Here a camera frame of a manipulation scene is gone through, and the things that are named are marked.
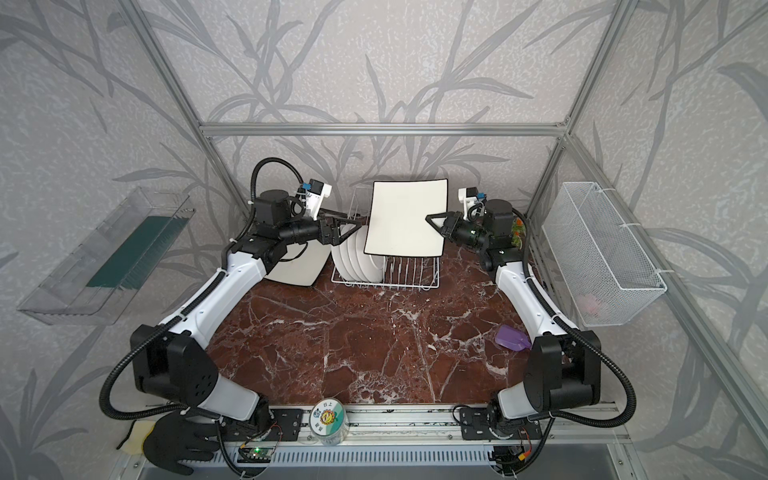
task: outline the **black mounting plate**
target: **black mounting plate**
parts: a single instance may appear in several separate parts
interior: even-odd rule
[[[481,407],[473,409],[472,407],[460,407],[456,409],[458,420],[462,425],[462,439],[464,440],[499,440],[499,437],[491,433],[488,426],[488,409]],[[541,439],[541,426],[538,422],[529,422],[526,419],[519,419],[510,425],[511,437],[509,440],[539,440]]]
[[[270,409],[274,415],[276,425],[272,427],[269,435],[261,439],[262,442],[295,442],[299,439],[299,430],[301,429],[301,417],[304,413],[302,409]],[[225,442],[242,442],[250,434],[247,430],[238,429],[237,424],[234,428],[228,428],[224,433]]]

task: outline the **brown marble surface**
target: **brown marble surface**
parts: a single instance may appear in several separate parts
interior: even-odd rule
[[[528,351],[493,341],[508,324],[525,331],[476,256],[452,244],[430,291],[363,289],[264,280],[224,320],[208,346],[222,375],[270,403],[487,402],[522,380]]]

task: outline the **black cable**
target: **black cable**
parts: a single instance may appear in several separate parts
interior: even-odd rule
[[[471,408],[471,406],[469,406],[469,405],[464,405],[463,403],[459,403],[458,405],[453,406],[453,408],[451,409],[451,416],[453,417],[453,420],[458,425],[461,425],[462,423],[456,418],[456,409],[460,409],[462,407],[467,408],[467,409]]]
[[[259,172],[261,171],[261,168],[264,165],[267,164],[281,164],[285,167],[288,167],[291,172],[293,172],[293,175],[296,177],[296,179],[299,181],[299,190],[303,190],[301,187],[304,185],[304,179],[301,177],[301,174],[299,171],[291,164],[283,160],[282,158],[278,157],[267,157],[262,159],[256,166],[253,168],[253,171],[250,174],[250,201],[251,203],[256,201],[256,180],[259,177]],[[240,241],[241,238],[245,236],[246,233],[248,233],[248,230],[250,230],[251,226],[253,226],[253,222],[256,220],[256,208],[251,205],[250,206],[250,214],[248,215],[248,220],[246,220],[245,225],[243,226],[243,229],[240,231],[239,234],[235,237],[235,241]]]
[[[476,204],[472,205],[472,206],[469,208],[469,210],[467,210],[467,220],[469,220],[470,222],[473,222],[473,223],[474,223],[474,222],[475,222],[475,220],[477,220],[478,218],[480,218],[480,212],[478,212],[478,216],[477,216],[477,217],[472,217],[473,213],[474,213],[474,212],[476,212],[477,210],[480,210],[480,209],[481,209],[481,208],[483,208],[484,206],[485,206],[485,203],[484,203],[484,202],[478,202],[478,203],[476,203]]]
[[[240,478],[256,478],[258,476],[258,474],[246,475],[245,470],[235,465],[235,462],[232,461],[230,454],[227,453],[227,447],[224,445],[224,433],[221,431],[221,422],[219,421],[216,421],[216,437],[219,440],[219,450],[221,451],[221,456],[224,458],[224,463],[227,464],[227,467],[230,468],[232,473]]]
[[[296,176],[296,179],[299,181],[299,185],[304,184],[304,180],[301,177],[301,174],[299,171],[291,164],[283,160],[282,158],[277,157],[268,157],[264,158],[262,161],[260,161],[254,168],[253,172],[250,176],[250,198],[251,201],[256,200],[256,180],[259,176],[259,170],[266,165],[270,163],[278,163],[282,164],[286,167],[288,167],[293,174]],[[200,292],[200,295],[196,296],[192,301],[190,301],[187,306],[185,306],[181,310],[181,315],[176,315],[174,318],[170,319],[168,322],[163,323],[162,325],[159,325],[158,328],[155,329],[155,331],[152,332],[146,339],[144,339],[143,342],[141,342],[136,348],[132,349],[126,356],[123,357],[120,362],[114,368],[112,371],[107,375],[107,378],[104,380],[104,384],[101,386],[101,391],[99,392],[98,396],[98,404],[101,411],[109,418],[115,419],[115,420],[138,420],[138,419],[144,419],[149,416],[158,415],[161,413],[168,413],[173,412],[174,410],[183,410],[187,408],[186,405],[182,405],[180,403],[168,403],[163,406],[155,407],[153,409],[145,409],[140,410],[138,412],[122,412],[121,410],[117,410],[115,407],[113,407],[112,402],[110,400],[110,396],[112,393],[112,388],[114,387],[115,382],[117,382],[118,377],[122,372],[125,370],[125,368],[130,364],[136,356],[141,353],[142,350],[146,349],[147,346],[149,346],[152,342],[162,337],[165,333],[168,332],[168,330],[172,329],[177,323],[179,323],[183,318],[186,318],[187,315],[189,315],[193,310],[197,308],[198,305],[200,305],[203,300],[205,300],[211,292],[213,292],[216,287],[219,286],[222,280],[224,280],[224,277],[227,276],[226,270],[227,270],[227,256],[229,255],[229,252],[232,250],[232,247],[235,246],[235,244],[240,241],[240,239],[243,238],[243,236],[248,233],[250,230],[251,225],[253,225],[253,221],[256,216],[256,209],[253,207],[253,205],[250,208],[250,216],[248,218],[248,221],[246,222],[245,227],[240,231],[239,234],[234,238],[234,242],[230,242],[221,252],[221,268],[225,271],[220,271],[211,281],[208,286]],[[192,408],[192,412],[199,412],[201,414],[205,414],[204,411],[201,411],[199,409]]]
[[[293,261],[293,260],[295,260],[295,259],[297,259],[297,258],[301,257],[301,256],[304,254],[304,252],[306,252],[306,248],[307,248],[309,245],[310,245],[309,243],[305,243],[305,244],[304,244],[304,248],[303,248],[303,249],[301,249],[301,251],[299,252],[299,254],[298,254],[298,255],[296,255],[294,258],[281,258],[280,260],[278,260],[278,262],[291,262],[291,261]]]
[[[549,438],[549,432],[552,430],[552,426],[554,425],[554,419],[551,419],[549,423],[547,424],[547,428],[544,430],[544,433],[541,434],[541,440],[539,440],[538,445],[536,445],[536,451],[531,454],[527,459],[525,459],[525,462],[523,463],[523,466],[520,467],[519,470],[513,470],[512,475],[517,476],[518,473],[523,472],[526,468],[533,465],[533,462],[536,461],[538,456],[541,454],[541,450],[544,450],[544,444],[547,443],[547,439]],[[517,462],[496,462],[499,465],[513,465]]]
[[[555,410],[551,412],[551,414],[555,417],[559,417],[561,419],[571,420],[572,422],[581,423],[582,425],[589,425],[591,427],[597,427],[601,429],[612,429],[615,427],[618,427],[619,425],[623,425],[624,423],[628,422],[629,419],[632,418],[634,415],[634,411],[637,408],[637,396],[634,393],[634,387],[632,386],[632,382],[630,382],[629,378],[627,378],[627,375],[624,374],[624,372],[621,371],[618,365],[611,360],[605,353],[603,353],[601,350],[599,350],[597,347],[589,343],[582,335],[581,333],[568,325],[565,321],[563,321],[562,318],[552,309],[549,302],[547,302],[544,298],[544,296],[541,294],[541,291],[536,286],[536,283],[534,282],[533,278],[529,276],[530,271],[528,270],[528,258],[530,257],[530,249],[531,244],[528,242],[528,235],[531,234],[531,231],[528,229],[528,224],[526,223],[525,215],[520,213],[515,208],[512,208],[512,212],[517,215],[520,220],[523,223],[523,227],[525,228],[525,235],[523,236],[522,242],[522,249],[523,249],[523,275],[526,277],[526,282],[528,283],[528,286],[531,288],[531,291],[536,296],[536,299],[541,304],[541,306],[544,307],[544,310],[547,312],[547,314],[552,317],[554,322],[562,328],[568,335],[571,336],[571,338],[578,343],[579,345],[583,346],[585,349],[590,350],[593,352],[600,361],[608,367],[610,371],[613,372],[614,375],[616,375],[616,378],[619,379],[619,382],[621,383],[621,386],[624,387],[624,392],[627,394],[627,405],[624,407],[624,411],[621,412],[619,415],[615,416],[612,419],[605,419],[605,420],[598,420],[598,419],[590,419],[588,417],[584,417],[581,415],[576,415],[574,413],[570,412],[563,412],[562,410]]]

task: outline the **leaf pattern wallpaper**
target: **leaf pattern wallpaper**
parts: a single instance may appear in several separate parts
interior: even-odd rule
[[[557,122],[614,2],[144,0],[203,121]],[[241,187],[260,158],[334,186],[447,177],[526,208],[553,138],[220,137]],[[265,171],[264,184],[283,181]]]
[[[199,288],[240,225],[117,6],[0,2],[0,478],[108,478],[127,424],[98,410],[101,380],[140,323]],[[136,186],[197,209],[113,326],[47,326],[16,311]],[[115,402],[156,402],[122,379]]]
[[[563,121],[615,6],[139,3],[203,122],[331,123]],[[576,127],[766,389],[768,58],[756,45],[768,44],[767,14],[765,0],[640,0]],[[101,378],[137,324],[211,275],[240,214],[112,2],[0,1],[0,105],[0,472],[106,478],[124,429],[94,414]],[[332,184],[329,206],[339,209],[359,184],[436,177],[526,208],[554,147],[548,137],[214,143],[241,193],[251,167],[278,155]],[[263,187],[293,186],[279,169],[264,173]],[[535,222],[562,181],[583,179],[565,155]],[[189,193],[197,212],[118,322],[45,326],[18,313],[136,186]],[[538,253],[553,260],[545,245]],[[638,389],[629,429],[650,478],[768,478],[765,456],[663,300],[600,334]],[[606,378],[605,395],[621,401]],[[120,406],[157,401],[124,380]]]
[[[575,128],[766,394],[767,41],[764,0],[638,6]],[[584,179],[573,165],[565,156],[539,225],[559,182]],[[768,478],[764,453],[662,299],[598,333],[635,384],[628,429],[650,478]],[[623,399],[605,386],[611,395]]]

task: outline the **purple scoop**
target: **purple scoop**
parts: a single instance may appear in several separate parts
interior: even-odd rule
[[[520,352],[525,349],[531,348],[531,340],[520,330],[515,330],[509,325],[502,325],[496,333],[495,340],[499,345]]]

